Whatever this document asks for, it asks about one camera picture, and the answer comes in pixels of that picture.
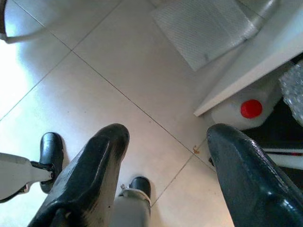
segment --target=gray trousers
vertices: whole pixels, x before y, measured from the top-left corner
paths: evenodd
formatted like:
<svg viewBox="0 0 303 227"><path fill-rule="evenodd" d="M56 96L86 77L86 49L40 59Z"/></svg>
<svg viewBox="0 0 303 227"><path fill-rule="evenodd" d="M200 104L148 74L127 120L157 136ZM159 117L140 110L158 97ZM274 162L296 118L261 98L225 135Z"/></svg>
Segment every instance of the gray trousers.
<svg viewBox="0 0 303 227"><path fill-rule="evenodd" d="M139 190L124 189L115 199L109 227L148 227L150 200Z"/></svg>

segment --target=person's leg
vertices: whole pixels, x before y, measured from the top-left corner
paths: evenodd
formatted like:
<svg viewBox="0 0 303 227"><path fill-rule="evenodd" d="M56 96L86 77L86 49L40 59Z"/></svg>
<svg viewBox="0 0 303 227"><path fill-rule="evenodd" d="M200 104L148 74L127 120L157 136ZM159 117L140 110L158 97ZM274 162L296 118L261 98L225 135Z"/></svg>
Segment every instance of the person's leg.
<svg viewBox="0 0 303 227"><path fill-rule="evenodd" d="M147 178L133 179L115 199L110 227L148 227L151 185Z"/></svg>

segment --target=white bottle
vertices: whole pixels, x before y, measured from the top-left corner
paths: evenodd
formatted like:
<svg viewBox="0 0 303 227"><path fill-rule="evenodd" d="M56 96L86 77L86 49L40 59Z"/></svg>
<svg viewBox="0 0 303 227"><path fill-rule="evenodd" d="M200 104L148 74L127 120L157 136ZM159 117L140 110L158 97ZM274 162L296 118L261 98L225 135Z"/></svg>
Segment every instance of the white bottle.
<svg viewBox="0 0 303 227"><path fill-rule="evenodd" d="M215 123L225 123L245 130L260 126L282 97L277 76L268 74L224 100L210 115Z"/></svg>

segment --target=person's foot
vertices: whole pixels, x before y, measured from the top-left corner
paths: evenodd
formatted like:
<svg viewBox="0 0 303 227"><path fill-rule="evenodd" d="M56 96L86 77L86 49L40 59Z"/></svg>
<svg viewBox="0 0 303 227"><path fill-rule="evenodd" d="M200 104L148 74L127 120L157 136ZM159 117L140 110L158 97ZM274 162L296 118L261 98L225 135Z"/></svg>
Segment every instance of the person's foot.
<svg viewBox="0 0 303 227"><path fill-rule="evenodd" d="M49 193L55 180L62 171L63 143L59 134L48 132L43 135L40 142L40 163L51 165L53 178L50 181L40 182L44 193Z"/></svg>
<svg viewBox="0 0 303 227"><path fill-rule="evenodd" d="M151 183L144 176L138 176L132 180L129 188L138 189L144 192L149 198L151 198Z"/></svg>

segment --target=bubble wrap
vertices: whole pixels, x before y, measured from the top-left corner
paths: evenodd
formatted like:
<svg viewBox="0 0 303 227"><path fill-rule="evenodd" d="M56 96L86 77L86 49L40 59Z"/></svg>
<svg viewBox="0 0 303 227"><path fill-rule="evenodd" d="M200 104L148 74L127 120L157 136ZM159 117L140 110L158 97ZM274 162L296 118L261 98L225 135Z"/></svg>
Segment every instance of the bubble wrap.
<svg viewBox="0 0 303 227"><path fill-rule="evenodd" d="M280 79L284 102L303 126L303 61L294 65Z"/></svg>

